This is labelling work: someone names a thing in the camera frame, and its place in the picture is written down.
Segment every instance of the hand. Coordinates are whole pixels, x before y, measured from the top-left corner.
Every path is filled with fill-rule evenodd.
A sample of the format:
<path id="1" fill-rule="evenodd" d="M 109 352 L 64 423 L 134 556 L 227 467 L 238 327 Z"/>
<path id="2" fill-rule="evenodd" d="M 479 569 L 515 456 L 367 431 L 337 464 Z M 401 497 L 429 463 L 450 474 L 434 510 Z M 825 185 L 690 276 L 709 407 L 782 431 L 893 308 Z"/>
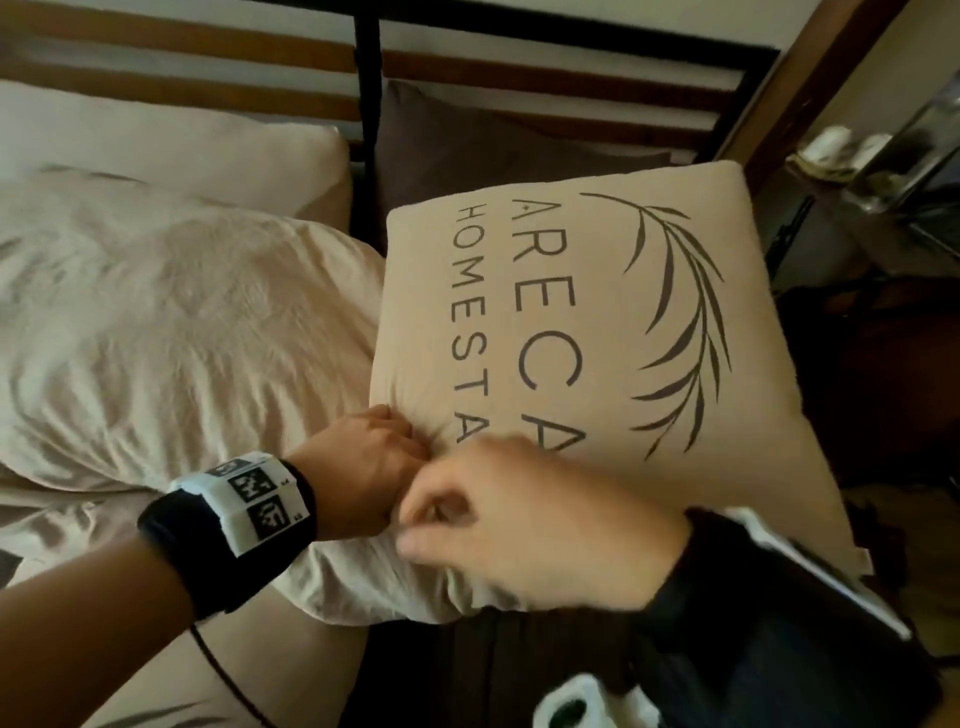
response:
<path id="1" fill-rule="evenodd" d="M 440 508 L 453 522 L 429 522 Z M 523 438 L 477 438 L 423 468 L 396 545 L 546 607 L 641 609 L 684 551 L 689 524 L 609 477 Z"/>
<path id="2" fill-rule="evenodd" d="M 313 487 L 317 540 L 334 541 L 381 533 L 427 457 L 410 423 L 378 404 L 337 420 L 286 459 Z"/>

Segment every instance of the wooden door frame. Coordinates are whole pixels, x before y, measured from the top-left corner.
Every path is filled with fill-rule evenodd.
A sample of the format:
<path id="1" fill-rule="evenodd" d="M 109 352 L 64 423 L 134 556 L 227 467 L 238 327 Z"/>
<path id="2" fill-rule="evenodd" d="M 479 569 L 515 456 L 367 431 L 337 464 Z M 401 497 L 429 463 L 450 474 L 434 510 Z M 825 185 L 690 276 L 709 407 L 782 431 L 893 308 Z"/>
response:
<path id="1" fill-rule="evenodd" d="M 821 0 L 721 158 L 757 192 L 776 172 L 908 0 Z"/>

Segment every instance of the person's left hand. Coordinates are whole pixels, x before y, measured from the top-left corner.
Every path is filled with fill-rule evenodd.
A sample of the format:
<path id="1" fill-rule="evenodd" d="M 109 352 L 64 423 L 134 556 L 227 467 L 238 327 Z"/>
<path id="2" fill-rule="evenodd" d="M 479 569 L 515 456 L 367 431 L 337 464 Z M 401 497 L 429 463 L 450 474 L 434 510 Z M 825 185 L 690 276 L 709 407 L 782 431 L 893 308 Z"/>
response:
<path id="1" fill-rule="evenodd" d="M 286 455 L 313 487 L 317 540 L 376 536 L 429 453 L 386 404 L 348 415 Z"/>

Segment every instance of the qr code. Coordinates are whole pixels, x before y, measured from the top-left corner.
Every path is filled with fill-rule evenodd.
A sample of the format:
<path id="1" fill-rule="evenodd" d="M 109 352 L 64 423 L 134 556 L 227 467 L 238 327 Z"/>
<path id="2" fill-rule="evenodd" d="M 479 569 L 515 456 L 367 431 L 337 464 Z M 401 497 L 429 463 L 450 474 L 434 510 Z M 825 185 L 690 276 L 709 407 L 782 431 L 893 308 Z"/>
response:
<path id="1" fill-rule="evenodd" d="M 253 530 L 260 541 L 269 539 L 290 525 L 290 516 L 287 515 L 280 496 L 269 497 L 266 500 L 252 505 L 247 509 L 247 515 L 253 523 Z"/>
<path id="2" fill-rule="evenodd" d="M 208 470 L 207 472 L 211 475 L 215 475 L 216 477 L 224 477 L 225 475 L 229 475 L 234 471 L 242 470 L 243 468 L 246 468 L 249 465 L 250 465 L 249 460 L 244 460 L 242 457 L 235 457 L 226 463 L 222 463 L 221 465 L 218 465 L 216 468 L 212 468 L 211 470 Z"/>
<path id="3" fill-rule="evenodd" d="M 273 480 L 260 468 L 253 468 L 253 470 L 229 477 L 227 482 L 245 503 L 251 503 L 276 490 Z"/>

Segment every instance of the letter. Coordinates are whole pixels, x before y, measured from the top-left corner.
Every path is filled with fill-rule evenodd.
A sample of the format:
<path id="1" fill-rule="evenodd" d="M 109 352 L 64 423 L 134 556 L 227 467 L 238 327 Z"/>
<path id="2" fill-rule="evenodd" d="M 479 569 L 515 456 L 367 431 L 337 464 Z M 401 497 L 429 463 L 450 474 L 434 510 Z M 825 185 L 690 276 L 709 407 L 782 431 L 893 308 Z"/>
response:
<path id="1" fill-rule="evenodd" d="M 471 387 L 479 387 L 481 384 L 483 384 L 483 396 L 485 397 L 489 393 L 489 390 L 487 389 L 487 383 L 488 383 L 487 368 L 484 367 L 482 379 L 477 379 L 476 381 L 469 381 L 466 384 L 457 384 L 453 387 L 453 391 L 459 392 L 461 389 L 470 389 Z"/>
<path id="2" fill-rule="evenodd" d="M 570 298 L 570 305 L 576 305 L 577 300 L 573 295 L 573 276 L 560 276 L 559 278 L 553 278 L 553 279 L 521 280 L 518 283 L 514 283 L 514 291 L 516 293 L 516 310 L 517 311 L 523 310 L 523 299 L 521 295 L 523 286 L 538 284 L 540 286 L 540 291 L 543 294 L 543 305 L 547 306 L 547 305 L 550 305 L 550 300 L 547 298 L 547 295 L 546 295 L 547 283 L 559 283 L 562 280 L 566 281 L 566 290 L 567 290 L 567 295 Z"/>
<path id="3" fill-rule="evenodd" d="M 460 427 L 463 429 L 463 433 L 457 438 L 458 445 L 466 440 L 467 437 L 475 435 L 480 430 L 487 429 L 487 427 L 490 426 L 490 420 L 485 417 L 474 417 L 473 415 L 465 415 L 460 412 L 454 412 L 453 416 L 460 420 Z M 467 423 L 479 423 L 479 426 L 474 429 L 468 429 Z"/>
<path id="4" fill-rule="evenodd" d="M 487 315 L 487 300 L 484 296 L 476 296 L 472 299 L 464 299 L 463 301 L 455 301 L 450 304 L 450 321 L 454 324 L 457 323 L 457 306 L 461 305 L 467 311 L 467 318 L 470 317 L 470 304 L 471 303 L 480 303 L 480 315 Z"/>
<path id="5" fill-rule="evenodd" d="M 464 207 L 463 209 L 458 209 L 457 212 L 466 212 L 467 210 L 469 210 L 470 214 L 467 217 L 460 218 L 459 220 L 457 220 L 457 222 L 462 223 L 464 220 L 469 220 L 471 217 L 483 217 L 484 215 L 487 214 L 486 212 L 481 212 L 479 215 L 474 215 L 473 211 L 475 209 L 479 209 L 480 207 L 486 207 L 486 206 L 487 206 L 487 203 L 484 203 L 483 205 L 474 205 L 473 207 Z"/>
<path id="6" fill-rule="evenodd" d="M 468 356 L 470 356 L 470 347 L 473 346 L 474 339 L 480 339 L 480 351 L 477 352 L 477 356 L 481 355 L 483 352 L 487 350 L 487 335 L 481 333 L 480 331 L 475 331 L 470 335 L 470 338 L 467 340 L 467 350 L 462 354 L 458 354 L 457 342 L 460 341 L 460 339 L 462 338 L 463 338 L 462 336 L 458 336 L 457 338 L 455 338 L 453 340 L 453 346 L 450 347 L 453 350 L 453 358 L 456 359 L 457 361 L 463 361 Z"/>
<path id="7" fill-rule="evenodd" d="M 477 235 L 477 239 L 474 240 L 472 243 L 461 245 L 460 236 L 467 231 L 480 231 L 480 234 Z M 464 248 L 472 248 L 474 245 L 476 245 L 481 240 L 483 240 L 483 236 L 484 236 L 484 230 L 479 225 L 467 225 L 465 228 L 462 228 L 459 231 L 457 231 L 457 234 L 453 236 L 453 245 L 455 248 L 460 248 L 461 250 Z"/>
<path id="8" fill-rule="evenodd" d="M 514 202 L 520 203 L 520 209 L 523 210 L 523 212 L 519 215 L 514 215 L 510 218 L 511 220 L 519 220 L 521 217 L 536 215 L 538 212 L 546 212 L 547 210 L 556 209 L 563 205 L 562 203 L 541 203 L 537 200 L 514 200 Z M 540 209 L 531 210 L 530 205 L 540 205 Z"/>
<path id="9" fill-rule="evenodd" d="M 455 261 L 455 262 L 453 263 L 453 265 L 463 265 L 464 263 L 468 263 L 468 266 L 467 266 L 466 268 L 464 268 L 462 271 L 460 271 L 460 275 L 461 275 L 461 276 L 469 276 L 469 277 L 470 277 L 470 280 L 461 280 L 461 281 L 459 281 L 459 282 L 454 283 L 452 287 L 453 287 L 453 288 L 459 288 L 459 287 L 462 286 L 462 285 L 470 285 L 471 283 L 479 283 L 479 282 L 481 282 L 481 281 L 483 280 L 483 276 L 481 276 L 481 275 L 479 275 L 479 274 L 477 274 L 477 273 L 471 273 L 470 271 L 473 270 L 473 266 L 479 265 L 479 264 L 482 263 L 482 262 L 483 262 L 483 256 L 482 256 L 482 255 L 478 255 L 477 257 L 469 257 L 469 258 L 467 258 L 466 260 L 457 260 L 457 261 Z"/>
<path id="10" fill-rule="evenodd" d="M 523 383 L 530 387 L 530 389 L 537 389 L 537 385 L 534 383 L 534 380 L 527 375 L 527 352 L 530 351 L 530 347 L 532 347 L 536 342 L 547 336 L 556 336 L 558 339 L 563 339 L 567 344 L 569 344 L 570 348 L 573 349 L 573 374 L 570 375 L 570 378 L 566 381 L 566 386 L 572 387 L 573 383 L 580 378 L 580 374 L 584 370 L 584 356 L 580 351 L 580 347 L 577 346 L 577 342 L 575 342 L 571 336 L 568 336 L 562 331 L 541 331 L 540 333 L 534 334 L 527 339 L 527 343 L 524 344 L 523 349 L 520 350 L 520 357 L 518 361 L 520 378 L 523 379 Z"/>
<path id="11" fill-rule="evenodd" d="M 557 247 L 557 250 L 555 250 L 555 251 L 546 251 L 546 250 L 544 250 L 543 248 L 540 247 L 540 234 L 541 234 L 541 233 L 546 233 L 546 232 L 558 232 L 558 233 L 560 234 L 560 244 L 559 244 L 559 246 Z M 522 253 L 520 253 L 519 255 L 514 255 L 514 263 L 516 263 L 516 262 L 517 262 L 518 260 L 520 260 L 522 257 L 524 257 L 525 255 L 527 255 L 528 253 L 531 253 L 531 252 L 533 252 L 533 251 L 537 251 L 538 253 L 542 253 L 542 254 L 544 254 L 544 255 L 559 255 L 560 253 L 562 253 L 563 251 L 566 250 L 566 230 L 563 230 L 563 231 L 561 231 L 561 230 L 552 230 L 552 231 L 551 231 L 551 230 L 547 230 L 547 231 L 527 231 L 527 232 L 515 232 L 515 233 L 514 233 L 514 237 L 518 237 L 518 236 L 520 236 L 520 235 L 533 235 L 533 236 L 534 236 L 534 244 L 531 245 L 529 248 L 527 248 L 527 249 L 526 249 L 525 251 L 523 251 Z"/>
<path id="12" fill-rule="evenodd" d="M 549 420 L 541 420 L 539 417 L 534 417 L 533 415 L 520 415 L 520 419 L 525 423 L 533 423 L 537 426 L 537 444 L 543 448 L 543 429 L 549 427 L 550 429 L 556 429 L 560 432 L 565 432 L 571 437 L 567 438 L 559 445 L 555 445 L 553 448 L 549 448 L 554 452 L 557 452 L 562 449 L 569 448 L 571 445 L 576 445 L 581 440 L 587 437 L 587 434 L 583 430 L 576 429 L 574 427 L 567 427 L 566 425 L 560 425 L 558 423 L 552 423 Z"/>

